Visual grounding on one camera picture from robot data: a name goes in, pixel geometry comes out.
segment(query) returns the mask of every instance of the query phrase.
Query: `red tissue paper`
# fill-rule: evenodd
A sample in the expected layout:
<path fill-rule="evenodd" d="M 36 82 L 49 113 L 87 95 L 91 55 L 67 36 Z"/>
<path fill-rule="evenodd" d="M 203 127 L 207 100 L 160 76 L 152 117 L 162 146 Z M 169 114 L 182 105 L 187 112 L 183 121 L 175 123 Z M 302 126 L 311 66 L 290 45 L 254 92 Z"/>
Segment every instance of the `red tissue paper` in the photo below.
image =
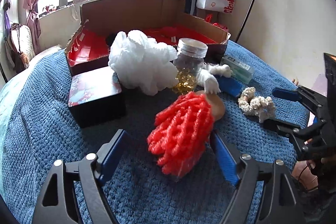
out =
<path fill-rule="evenodd" d="M 202 35 L 194 30 L 186 28 L 181 25 L 174 27 L 163 27 L 159 29 L 146 29 L 143 32 L 149 36 L 155 38 L 159 42 L 164 42 L 167 45 L 175 46 L 178 44 L 180 38 L 192 38 L 203 42 L 204 44 L 217 44 L 214 40 Z"/>
<path fill-rule="evenodd" d="M 157 164 L 166 175 L 182 178 L 205 151 L 213 128 L 211 105 L 204 94 L 181 95 L 156 115 L 155 128 L 147 137 L 148 150 L 159 156 Z"/>
<path fill-rule="evenodd" d="M 74 66 L 106 55 L 109 55 L 109 48 L 106 45 L 105 37 L 83 27 L 68 52 L 68 62 L 70 66 Z"/>

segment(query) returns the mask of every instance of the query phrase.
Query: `black box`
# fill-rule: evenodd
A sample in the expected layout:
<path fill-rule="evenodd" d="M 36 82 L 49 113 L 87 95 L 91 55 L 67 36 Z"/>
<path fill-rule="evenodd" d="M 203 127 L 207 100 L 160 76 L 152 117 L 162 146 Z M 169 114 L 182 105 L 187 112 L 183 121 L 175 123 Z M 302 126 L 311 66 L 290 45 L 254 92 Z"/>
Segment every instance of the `black box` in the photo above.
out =
<path fill-rule="evenodd" d="M 68 107 L 81 128 L 124 116 L 125 99 L 117 74 L 104 67 L 75 75 Z"/>

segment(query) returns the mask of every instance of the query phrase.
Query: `bed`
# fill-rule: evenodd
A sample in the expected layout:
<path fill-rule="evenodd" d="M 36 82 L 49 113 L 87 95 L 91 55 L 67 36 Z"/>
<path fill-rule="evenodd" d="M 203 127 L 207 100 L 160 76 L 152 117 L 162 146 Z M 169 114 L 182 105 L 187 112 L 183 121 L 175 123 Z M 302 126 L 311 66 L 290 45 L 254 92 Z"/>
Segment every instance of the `bed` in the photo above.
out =
<path fill-rule="evenodd" d="M 255 68 L 249 86 L 256 87 L 256 95 L 269 96 L 276 86 L 295 88 L 238 44 L 229 41 L 226 52 Z M 155 114 L 170 105 L 176 94 L 166 89 L 150 97 L 126 90 L 126 117 L 81 130 L 67 108 L 70 84 L 64 52 L 58 51 L 13 78 L 0 93 L 0 189 L 20 223 L 31 223 L 39 191 L 56 159 L 80 160 L 96 152 L 119 128 L 132 136 L 134 145 L 103 190 L 120 223 L 218 223 L 233 187 L 224 180 L 211 149 L 178 183 L 164 176 L 147 152 L 146 137 L 154 127 Z M 296 154 L 288 139 L 262 129 L 257 117 L 243 115 L 235 98 L 224 93 L 220 97 L 226 114 L 215 128 L 242 153 L 265 162 L 282 159 L 292 170 Z M 302 128 L 307 125 L 308 111 L 302 105 L 278 98 L 274 103 L 277 118 Z M 91 223 L 80 185 L 75 188 L 83 221 Z M 254 221 L 261 191 L 258 184 L 248 224 Z"/>

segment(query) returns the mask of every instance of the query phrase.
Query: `glass jar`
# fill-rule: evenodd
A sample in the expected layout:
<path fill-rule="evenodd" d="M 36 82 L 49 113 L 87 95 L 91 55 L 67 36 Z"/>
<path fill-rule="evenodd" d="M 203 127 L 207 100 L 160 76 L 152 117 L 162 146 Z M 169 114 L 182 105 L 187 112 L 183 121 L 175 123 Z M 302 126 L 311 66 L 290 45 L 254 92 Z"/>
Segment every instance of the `glass jar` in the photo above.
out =
<path fill-rule="evenodd" d="M 208 46 L 191 38 L 181 38 L 177 46 L 177 59 L 173 61 L 177 68 L 177 79 L 179 83 L 173 91 L 179 94 L 187 94 L 195 90 L 197 78 L 204 64 L 204 57 L 208 51 Z"/>

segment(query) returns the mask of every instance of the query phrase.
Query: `white fluffy object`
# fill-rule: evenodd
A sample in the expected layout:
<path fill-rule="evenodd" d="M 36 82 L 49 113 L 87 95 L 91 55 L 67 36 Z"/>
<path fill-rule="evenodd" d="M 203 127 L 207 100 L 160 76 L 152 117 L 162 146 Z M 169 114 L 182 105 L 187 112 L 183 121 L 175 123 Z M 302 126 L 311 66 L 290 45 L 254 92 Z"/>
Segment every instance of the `white fluffy object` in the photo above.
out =
<path fill-rule="evenodd" d="M 239 108 L 247 116 L 258 116 L 263 123 L 267 118 L 275 117 L 275 106 L 271 97 L 255 97 L 255 88 L 246 88 L 238 99 Z"/>
<path fill-rule="evenodd" d="M 120 83 L 127 89 L 140 87 L 142 92 L 154 96 L 165 88 L 172 88 L 177 68 L 170 61 L 177 52 L 165 43 L 157 43 L 143 32 L 119 32 L 111 46 L 109 66 L 117 73 Z"/>
<path fill-rule="evenodd" d="M 205 69 L 199 73 L 197 85 L 204 87 L 205 93 L 217 94 L 221 92 L 217 79 Z"/>
<path fill-rule="evenodd" d="M 232 70 L 228 65 L 211 65 L 211 64 L 204 64 L 203 69 L 209 71 L 212 75 L 220 75 L 226 78 L 230 78 L 232 76 Z"/>

